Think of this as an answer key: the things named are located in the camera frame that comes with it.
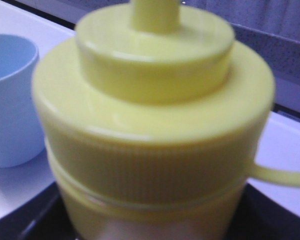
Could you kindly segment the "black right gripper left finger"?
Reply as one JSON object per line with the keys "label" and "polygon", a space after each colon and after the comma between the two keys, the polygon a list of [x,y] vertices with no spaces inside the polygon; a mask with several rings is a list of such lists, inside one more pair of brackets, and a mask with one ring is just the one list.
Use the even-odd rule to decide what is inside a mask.
{"label": "black right gripper left finger", "polygon": [[55,183],[0,218],[0,240],[76,240]]}

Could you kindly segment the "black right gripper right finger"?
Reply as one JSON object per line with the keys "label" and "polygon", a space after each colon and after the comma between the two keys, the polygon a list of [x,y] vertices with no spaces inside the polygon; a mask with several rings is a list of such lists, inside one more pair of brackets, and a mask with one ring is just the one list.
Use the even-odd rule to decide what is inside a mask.
{"label": "black right gripper right finger", "polygon": [[226,240],[300,240],[300,217],[247,184]]}

